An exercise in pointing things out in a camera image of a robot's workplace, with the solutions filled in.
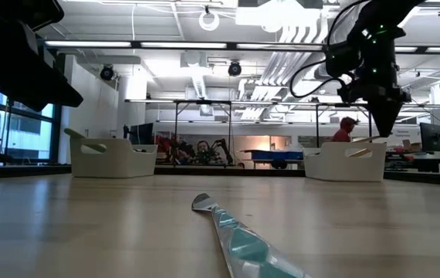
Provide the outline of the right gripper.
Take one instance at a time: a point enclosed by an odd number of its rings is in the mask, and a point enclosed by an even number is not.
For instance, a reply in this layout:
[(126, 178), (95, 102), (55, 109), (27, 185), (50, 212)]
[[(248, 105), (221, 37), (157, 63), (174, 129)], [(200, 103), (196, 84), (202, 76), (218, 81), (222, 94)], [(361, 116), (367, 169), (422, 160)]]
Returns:
[(398, 101), (401, 93), (407, 93), (399, 85), (395, 51), (387, 49), (384, 53), (362, 53), (362, 62), (355, 69), (353, 80), (337, 90), (344, 103), (353, 103), (363, 99), (368, 103), (386, 103), (386, 109), (380, 104), (368, 104), (378, 134), (389, 137), (402, 103)]

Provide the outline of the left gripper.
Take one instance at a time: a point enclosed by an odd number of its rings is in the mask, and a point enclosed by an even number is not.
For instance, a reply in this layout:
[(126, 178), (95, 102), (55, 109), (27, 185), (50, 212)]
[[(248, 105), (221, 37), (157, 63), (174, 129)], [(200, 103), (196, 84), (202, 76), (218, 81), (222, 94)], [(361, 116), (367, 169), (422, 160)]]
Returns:
[(78, 107), (83, 97), (39, 55), (36, 34), (25, 24), (0, 24), (0, 93), (34, 111), (47, 104)]

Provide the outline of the large black framed window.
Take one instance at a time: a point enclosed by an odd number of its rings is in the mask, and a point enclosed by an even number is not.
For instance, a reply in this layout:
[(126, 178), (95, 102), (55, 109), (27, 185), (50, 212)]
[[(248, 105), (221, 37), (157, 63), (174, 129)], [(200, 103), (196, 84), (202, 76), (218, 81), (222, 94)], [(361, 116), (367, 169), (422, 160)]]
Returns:
[(0, 154), (13, 164), (50, 161), (59, 139), (59, 115), (54, 104), (35, 111), (0, 92)]

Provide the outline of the black computer monitor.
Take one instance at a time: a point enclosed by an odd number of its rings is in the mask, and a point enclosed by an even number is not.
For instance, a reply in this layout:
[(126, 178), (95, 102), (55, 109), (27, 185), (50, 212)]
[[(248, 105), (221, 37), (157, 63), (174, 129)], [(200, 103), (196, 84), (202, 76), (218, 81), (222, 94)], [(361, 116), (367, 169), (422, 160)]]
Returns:
[(425, 152), (440, 152), (440, 126), (420, 123), (421, 149)]
[(128, 138), (132, 144), (153, 144), (153, 128), (153, 123), (130, 126)]

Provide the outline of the cluttered black desk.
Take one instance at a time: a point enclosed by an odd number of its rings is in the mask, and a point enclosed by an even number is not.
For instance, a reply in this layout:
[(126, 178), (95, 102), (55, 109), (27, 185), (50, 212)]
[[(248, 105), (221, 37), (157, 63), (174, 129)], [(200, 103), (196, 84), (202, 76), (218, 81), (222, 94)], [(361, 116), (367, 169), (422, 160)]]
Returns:
[(440, 174), (440, 152), (386, 153), (386, 171), (426, 172)]

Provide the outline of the long ceiling light track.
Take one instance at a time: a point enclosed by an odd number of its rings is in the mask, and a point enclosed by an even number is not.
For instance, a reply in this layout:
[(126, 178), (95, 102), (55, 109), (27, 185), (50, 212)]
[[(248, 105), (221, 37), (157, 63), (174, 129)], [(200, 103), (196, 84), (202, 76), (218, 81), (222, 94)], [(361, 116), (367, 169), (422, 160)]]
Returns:
[[(326, 46), (320, 43), (263, 43), (263, 42), (172, 42), (172, 41), (90, 41), (45, 40), (51, 49), (177, 49), (177, 50), (225, 50), (225, 51), (280, 51), (322, 53)], [(440, 46), (396, 46), (396, 53), (440, 55)]]

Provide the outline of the white plastic bin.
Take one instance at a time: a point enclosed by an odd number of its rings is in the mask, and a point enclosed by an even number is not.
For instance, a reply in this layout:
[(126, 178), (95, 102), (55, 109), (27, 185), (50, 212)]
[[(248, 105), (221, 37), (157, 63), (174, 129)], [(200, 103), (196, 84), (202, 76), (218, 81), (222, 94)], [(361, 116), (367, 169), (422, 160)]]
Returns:
[(136, 178), (154, 174), (157, 145), (128, 139), (71, 139), (71, 170), (76, 178)]
[[(370, 153), (350, 158), (369, 149)], [(326, 142), (320, 148), (304, 148), (303, 163), (307, 178), (324, 181), (381, 182), (384, 178), (386, 144)]]

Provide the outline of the blue topped table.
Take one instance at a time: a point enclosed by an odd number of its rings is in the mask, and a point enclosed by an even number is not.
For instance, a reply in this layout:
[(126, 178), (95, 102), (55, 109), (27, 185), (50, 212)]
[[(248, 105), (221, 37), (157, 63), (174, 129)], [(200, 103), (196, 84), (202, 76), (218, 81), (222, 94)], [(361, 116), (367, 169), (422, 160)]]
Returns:
[(253, 167), (257, 164), (269, 164), (277, 170), (286, 170), (290, 164), (299, 164), (303, 161), (302, 151), (264, 151), (264, 150), (245, 150), (243, 153), (250, 155)]

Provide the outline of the black metal frame stand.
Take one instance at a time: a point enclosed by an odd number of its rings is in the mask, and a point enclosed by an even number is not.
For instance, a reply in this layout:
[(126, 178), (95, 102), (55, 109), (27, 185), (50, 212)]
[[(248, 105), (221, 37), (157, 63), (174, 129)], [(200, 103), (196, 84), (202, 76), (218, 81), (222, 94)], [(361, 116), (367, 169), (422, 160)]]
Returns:
[(206, 99), (198, 99), (198, 100), (173, 100), (173, 103), (175, 104), (175, 111), (174, 111), (174, 141), (178, 142), (178, 116), (181, 114), (182, 110), (179, 110), (179, 106), (182, 103), (185, 103), (184, 109), (189, 104), (195, 104), (198, 106), (201, 105), (218, 105), (220, 108), (224, 108), (224, 106), (228, 106), (228, 111), (225, 110), (225, 113), (228, 116), (227, 121), (222, 121), (222, 124), (228, 125), (228, 149), (231, 154), (231, 136), (232, 136), (232, 101), (231, 100), (206, 100)]
[(323, 115), (324, 112), (333, 108), (334, 110), (350, 110), (354, 109), (356, 111), (361, 112), (364, 116), (367, 117), (367, 127), (368, 127), (368, 135), (370, 137), (373, 136), (373, 127), (372, 121), (373, 117), (371, 116), (371, 112), (368, 110), (368, 105), (366, 103), (316, 103), (315, 104), (315, 113), (316, 113), (316, 146), (320, 146), (320, 116)]

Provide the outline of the white ceiling duct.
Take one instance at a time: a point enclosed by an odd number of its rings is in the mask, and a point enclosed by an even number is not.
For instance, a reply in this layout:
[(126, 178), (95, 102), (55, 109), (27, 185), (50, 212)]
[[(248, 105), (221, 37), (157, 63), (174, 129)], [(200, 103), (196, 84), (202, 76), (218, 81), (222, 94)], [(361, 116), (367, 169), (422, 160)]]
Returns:
[(209, 74), (206, 54), (199, 51), (186, 51), (181, 54), (181, 68), (191, 78), (196, 96), (199, 100), (207, 100), (204, 77)]

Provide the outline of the black table frame rail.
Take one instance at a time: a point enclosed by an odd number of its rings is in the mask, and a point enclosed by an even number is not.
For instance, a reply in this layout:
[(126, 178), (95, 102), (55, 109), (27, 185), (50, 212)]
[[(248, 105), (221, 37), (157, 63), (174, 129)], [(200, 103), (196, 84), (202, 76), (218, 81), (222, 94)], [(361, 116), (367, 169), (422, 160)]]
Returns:
[[(42, 175), (69, 174), (66, 165), (15, 165), (0, 166), (0, 178), (18, 178)], [(305, 178), (304, 170), (254, 170), (234, 168), (155, 168), (156, 175), (204, 175), (238, 177)], [(384, 179), (440, 185), (439, 173), (385, 171)]]

